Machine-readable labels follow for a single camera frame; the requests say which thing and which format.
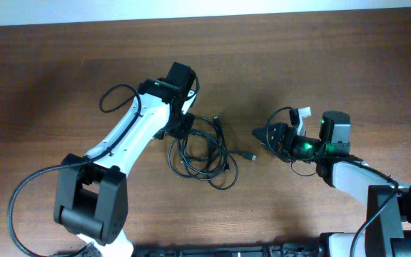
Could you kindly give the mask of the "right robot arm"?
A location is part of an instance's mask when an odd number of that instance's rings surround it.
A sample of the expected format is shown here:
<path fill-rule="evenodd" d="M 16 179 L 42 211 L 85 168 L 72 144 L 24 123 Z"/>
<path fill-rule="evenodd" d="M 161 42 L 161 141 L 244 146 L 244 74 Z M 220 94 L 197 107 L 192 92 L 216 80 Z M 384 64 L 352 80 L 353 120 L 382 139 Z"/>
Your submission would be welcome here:
<path fill-rule="evenodd" d="M 323 233 L 321 256 L 411 256 L 411 185 L 350 154 L 350 116 L 326 111 L 318 138 L 306 135 L 309 108 L 288 109 L 290 123 L 267 121 L 252 135 L 281 161 L 315 163 L 316 175 L 367 207 L 356 233 Z"/>

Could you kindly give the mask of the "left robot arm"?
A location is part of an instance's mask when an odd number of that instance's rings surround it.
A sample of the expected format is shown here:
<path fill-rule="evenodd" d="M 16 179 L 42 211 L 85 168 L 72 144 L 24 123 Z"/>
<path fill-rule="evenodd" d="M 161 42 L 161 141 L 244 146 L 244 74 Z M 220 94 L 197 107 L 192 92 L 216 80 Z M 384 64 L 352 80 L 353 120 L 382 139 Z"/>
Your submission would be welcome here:
<path fill-rule="evenodd" d="M 135 89 L 126 115 L 107 137 L 84 156 L 68 154 L 61 162 L 54 221 L 87 244 L 77 256 L 132 254 L 123 225 L 128 214 L 127 177 L 152 138 L 182 139 L 195 117 L 195 71 L 173 63 L 167 77 L 146 79 Z"/>

